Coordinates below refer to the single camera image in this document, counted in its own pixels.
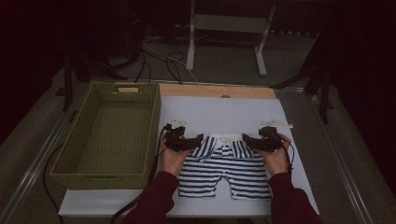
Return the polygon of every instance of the metal frame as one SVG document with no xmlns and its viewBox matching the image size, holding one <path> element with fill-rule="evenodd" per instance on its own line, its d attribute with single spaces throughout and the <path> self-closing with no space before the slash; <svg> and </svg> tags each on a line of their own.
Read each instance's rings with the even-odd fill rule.
<svg viewBox="0 0 396 224">
<path fill-rule="evenodd" d="M 303 91 L 302 88 L 285 88 L 284 90 L 281 91 L 275 90 L 275 92 L 278 93 L 294 93 L 294 94 L 296 93 L 301 94 L 302 91 Z M 77 96 L 82 96 L 83 92 L 84 92 L 83 90 L 78 89 L 76 94 Z M 331 131 L 326 125 L 323 124 L 321 120 L 321 117 L 318 113 L 318 99 L 315 96 L 307 96 L 307 97 L 309 104 L 315 115 L 315 119 L 317 120 L 317 122 L 321 124 L 320 126 L 322 128 L 322 131 L 331 145 L 329 150 L 335 162 L 335 167 L 341 177 L 341 180 L 343 181 L 344 187 L 346 188 L 346 193 L 355 210 L 357 218 L 359 219 L 360 223 L 364 223 L 364 224 L 374 223 L 363 201 L 363 198 L 361 197 L 359 188 L 356 185 L 353 176 L 351 175 L 351 173 L 347 168 L 347 164 L 344 160 L 341 150 L 334 141 Z M 75 101 L 71 107 L 77 108 L 77 106 L 78 106 L 78 101 Z M 40 152 L 37 154 L 37 157 L 35 158 L 34 162 L 28 168 L 25 175 L 21 179 L 19 186 L 15 190 L 14 194 L 11 196 L 10 200 L 6 203 L 4 209 L 1 211 L 0 223 L 7 223 L 8 221 L 10 221 L 12 215 L 21 207 L 24 200 L 27 198 L 33 185 L 35 184 L 36 180 L 41 174 L 46 160 L 48 159 L 51 151 L 54 149 L 55 144 L 58 142 L 61 132 L 64 129 L 64 125 L 72 116 L 72 112 L 73 109 L 69 108 L 68 111 L 62 113 L 57 124 L 50 133 L 47 141 L 44 143 Z"/>
<path fill-rule="evenodd" d="M 264 48 L 265 40 L 268 36 L 271 22 L 275 14 L 276 5 L 272 5 L 267 18 L 247 18 L 247 17 L 231 17 L 231 16 L 217 16 L 195 14 L 195 0 L 191 0 L 191 17 L 190 17 L 190 44 L 189 52 L 187 54 L 188 71 L 192 71 L 194 67 L 194 31 L 195 29 L 207 29 L 218 31 L 236 31 L 247 33 L 262 34 L 262 40 L 258 46 L 254 48 L 257 65 L 259 67 L 259 75 L 265 77 L 267 71 L 265 69 L 264 59 L 262 57 L 262 49 Z"/>
</svg>

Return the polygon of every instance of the wooden board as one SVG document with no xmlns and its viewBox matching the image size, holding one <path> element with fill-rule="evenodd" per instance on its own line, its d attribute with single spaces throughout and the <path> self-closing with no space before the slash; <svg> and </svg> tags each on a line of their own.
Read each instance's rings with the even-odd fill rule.
<svg viewBox="0 0 396 224">
<path fill-rule="evenodd" d="M 160 84 L 160 90 L 161 95 L 164 96 L 230 96 L 231 98 L 276 99 L 272 89 L 262 87 Z"/>
</svg>

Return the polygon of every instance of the person's left hand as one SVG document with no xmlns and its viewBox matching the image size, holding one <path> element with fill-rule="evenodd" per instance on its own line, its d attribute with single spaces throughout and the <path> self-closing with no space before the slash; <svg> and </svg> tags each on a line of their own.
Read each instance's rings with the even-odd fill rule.
<svg viewBox="0 0 396 224">
<path fill-rule="evenodd" d="M 184 160 L 192 152 L 192 149 L 175 152 L 171 148 L 166 147 L 164 142 L 165 136 L 166 133 L 163 134 L 161 139 L 161 170 L 177 177 L 183 167 Z"/>
</svg>

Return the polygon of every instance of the metal stand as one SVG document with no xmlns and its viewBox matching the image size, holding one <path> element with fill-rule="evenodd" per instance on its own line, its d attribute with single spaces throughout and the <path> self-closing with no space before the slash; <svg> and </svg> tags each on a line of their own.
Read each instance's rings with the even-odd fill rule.
<svg viewBox="0 0 396 224">
<path fill-rule="evenodd" d="M 262 40 L 258 46 L 254 48 L 257 65 L 259 67 L 259 75 L 265 77 L 267 71 L 265 69 L 264 59 L 262 57 L 262 49 L 268 36 L 271 22 L 275 14 L 276 6 L 271 6 L 270 13 L 267 18 L 247 18 L 232 17 L 219 15 L 195 14 L 195 1 L 191 0 L 191 17 L 190 17 L 190 44 L 187 55 L 186 69 L 193 70 L 194 66 L 194 31 L 195 29 L 218 30 L 218 31 L 235 31 L 262 34 Z"/>
</svg>

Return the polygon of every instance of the dark background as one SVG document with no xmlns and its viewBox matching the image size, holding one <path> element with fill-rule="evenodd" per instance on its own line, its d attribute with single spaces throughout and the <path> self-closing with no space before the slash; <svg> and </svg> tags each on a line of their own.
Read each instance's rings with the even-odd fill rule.
<svg viewBox="0 0 396 224">
<path fill-rule="evenodd" d="M 228 7 L 225 1 L 196 1 L 196 9 L 257 16 L 268 10 L 262 1 Z M 238 1 L 227 1 L 227 4 Z M 64 51 L 78 49 L 97 60 L 108 53 L 129 54 L 138 48 L 136 29 L 128 22 L 148 24 L 159 34 L 177 35 L 175 24 L 189 23 L 189 1 L 2 1 L 0 5 L 0 102 L 2 143 L 63 67 Z M 396 194 L 395 113 L 396 7 L 392 1 L 281 1 L 272 31 L 317 35 L 304 66 L 331 59 L 332 84 L 355 121 L 391 190 Z M 104 34 L 101 16 L 114 34 Z M 134 42 L 125 51 L 124 41 Z"/>
</svg>

